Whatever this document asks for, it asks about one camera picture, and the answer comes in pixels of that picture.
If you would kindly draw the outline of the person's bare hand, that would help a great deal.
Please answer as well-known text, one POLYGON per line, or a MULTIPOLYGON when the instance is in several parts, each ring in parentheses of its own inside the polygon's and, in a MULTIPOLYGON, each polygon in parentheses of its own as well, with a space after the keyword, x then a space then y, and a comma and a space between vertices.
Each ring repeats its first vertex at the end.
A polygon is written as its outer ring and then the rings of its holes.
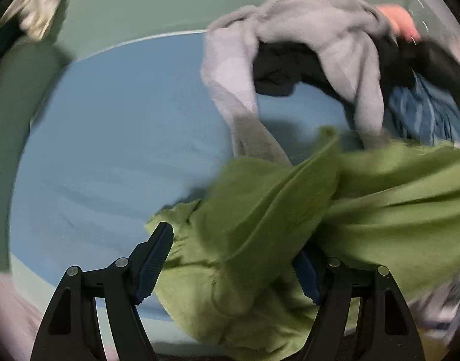
POLYGON ((394 38, 407 42, 421 41, 415 22, 405 8, 396 4, 381 4, 376 5, 376 8, 390 22, 394 38))

